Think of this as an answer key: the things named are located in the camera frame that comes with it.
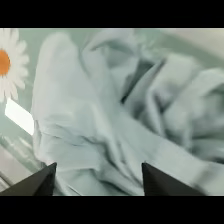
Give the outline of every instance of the orange flower center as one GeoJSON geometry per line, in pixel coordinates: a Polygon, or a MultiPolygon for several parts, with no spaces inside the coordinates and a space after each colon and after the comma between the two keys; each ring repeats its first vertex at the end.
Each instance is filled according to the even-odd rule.
{"type": "Polygon", "coordinates": [[[0,50],[0,76],[7,75],[10,68],[10,59],[4,50],[0,50]]]}

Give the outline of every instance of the flower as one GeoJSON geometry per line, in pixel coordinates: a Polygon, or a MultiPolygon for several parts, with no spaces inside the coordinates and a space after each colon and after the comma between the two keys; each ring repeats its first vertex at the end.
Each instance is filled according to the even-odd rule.
{"type": "Polygon", "coordinates": [[[29,62],[24,54],[26,42],[19,41],[19,30],[0,28],[0,102],[11,96],[17,100],[17,86],[25,88],[23,78],[28,75],[25,65],[29,62]]]}

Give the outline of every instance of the black object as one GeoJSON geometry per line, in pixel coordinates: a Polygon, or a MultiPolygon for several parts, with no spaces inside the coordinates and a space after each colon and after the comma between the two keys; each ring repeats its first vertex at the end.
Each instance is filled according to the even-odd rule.
{"type": "Polygon", "coordinates": [[[205,196],[148,163],[142,163],[145,196],[205,196]]]}
{"type": "Polygon", "coordinates": [[[52,196],[57,164],[53,163],[0,193],[0,196],[52,196]]]}

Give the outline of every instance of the crumpled fabric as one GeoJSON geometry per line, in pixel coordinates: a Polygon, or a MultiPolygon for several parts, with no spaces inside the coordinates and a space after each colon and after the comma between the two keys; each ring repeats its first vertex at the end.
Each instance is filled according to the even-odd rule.
{"type": "Polygon", "coordinates": [[[224,195],[223,84],[190,56],[154,57],[133,29],[104,29],[83,49],[54,33],[36,69],[35,156],[57,162],[62,195],[144,195],[143,162],[224,195]]]}

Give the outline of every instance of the daisy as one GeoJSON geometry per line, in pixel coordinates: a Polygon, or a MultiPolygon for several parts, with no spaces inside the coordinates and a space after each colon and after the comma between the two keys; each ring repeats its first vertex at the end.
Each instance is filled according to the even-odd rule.
{"type": "Polygon", "coordinates": [[[0,102],[4,97],[17,100],[17,87],[24,89],[23,78],[28,75],[25,65],[29,62],[24,54],[26,42],[19,41],[19,30],[0,28],[0,102]]]}

